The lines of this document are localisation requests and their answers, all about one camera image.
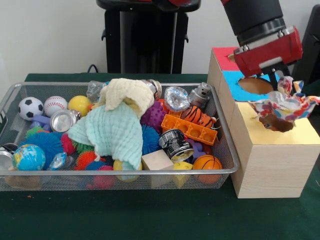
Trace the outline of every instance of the yellow toy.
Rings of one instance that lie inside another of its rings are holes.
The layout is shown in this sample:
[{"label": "yellow toy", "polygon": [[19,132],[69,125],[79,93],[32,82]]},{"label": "yellow toy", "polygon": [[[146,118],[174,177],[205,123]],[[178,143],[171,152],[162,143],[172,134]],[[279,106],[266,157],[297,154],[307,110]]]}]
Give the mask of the yellow toy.
[{"label": "yellow toy", "polygon": [[[122,171],[122,162],[119,160],[115,160],[113,163],[113,170],[114,171]],[[142,170],[142,164],[140,162],[140,166],[138,171]],[[125,183],[132,183],[135,180],[137,180],[140,176],[139,175],[117,175],[116,178],[120,181],[123,181]]]},{"label": "yellow toy", "polygon": [[[185,161],[177,162],[173,165],[173,170],[191,170],[192,164]],[[190,178],[190,175],[174,175],[173,182],[178,189],[182,188]]]},{"label": "yellow toy", "polygon": [[75,96],[71,98],[68,104],[69,110],[76,110],[81,112],[81,117],[85,117],[89,112],[91,101],[86,96]]}]

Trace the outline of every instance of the red square panel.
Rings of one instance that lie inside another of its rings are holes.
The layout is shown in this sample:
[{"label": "red square panel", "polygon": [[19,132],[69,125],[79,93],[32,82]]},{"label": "red square panel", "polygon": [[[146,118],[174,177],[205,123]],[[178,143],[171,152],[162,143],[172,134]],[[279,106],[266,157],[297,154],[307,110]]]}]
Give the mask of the red square panel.
[{"label": "red square panel", "polygon": [[219,62],[222,71],[239,71],[237,64],[230,61],[228,55],[232,54],[237,47],[214,47],[214,55]]}]

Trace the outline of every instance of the soccer ball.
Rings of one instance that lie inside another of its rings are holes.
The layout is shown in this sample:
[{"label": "soccer ball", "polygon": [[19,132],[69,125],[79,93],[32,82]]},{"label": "soccer ball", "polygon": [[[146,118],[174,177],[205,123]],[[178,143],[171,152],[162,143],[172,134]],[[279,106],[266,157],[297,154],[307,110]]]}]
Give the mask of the soccer ball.
[{"label": "soccer ball", "polygon": [[44,104],[35,97],[26,97],[19,103],[18,113],[24,120],[31,121],[35,115],[44,114]]}]

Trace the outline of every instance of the washcloth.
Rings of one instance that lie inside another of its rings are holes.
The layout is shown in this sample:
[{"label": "washcloth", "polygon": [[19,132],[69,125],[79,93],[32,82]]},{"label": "washcloth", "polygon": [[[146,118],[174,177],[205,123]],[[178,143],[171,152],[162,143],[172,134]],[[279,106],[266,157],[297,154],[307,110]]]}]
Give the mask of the washcloth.
[{"label": "washcloth", "polygon": [[110,111],[105,108],[99,106],[81,118],[68,131],[69,138],[94,146],[99,156],[112,156],[137,170],[141,163],[143,135],[135,111],[124,102]]},{"label": "washcloth", "polygon": [[141,118],[154,101],[153,92],[143,81],[115,78],[101,90],[98,106],[105,105],[105,110],[110,111],[125,102]]}]

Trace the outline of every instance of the purple toy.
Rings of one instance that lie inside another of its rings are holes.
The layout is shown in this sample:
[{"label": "purple toy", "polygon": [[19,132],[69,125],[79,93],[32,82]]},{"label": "purple toy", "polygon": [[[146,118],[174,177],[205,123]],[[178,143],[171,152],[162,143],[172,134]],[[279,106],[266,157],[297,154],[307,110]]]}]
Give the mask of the purple toy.
[{"label": "purple toy", "polygon": [[44,130],[48,132],[52,132],[50,127],[50,117],[41,116],[41,115],[34,115],[32,119],[32,124],[30,125],[30,129],[34,127],[42,127]]},{"label": "purple toy", "polygon": [[163,111],[159,101],[154,101],[154,104],[142,115],[140,123],[147,125],[156,130],[158,134],[162,134],[161,123],[164,120],[166,112]]},{"label": "purple toy", "polygon": [[200,142],[193,141],[192,139],[188,138],[187,142],[191,143],[194,153],[193,153],[193,163],[201,156],[206,155],[205,152],[203,152],[203,146]]}]

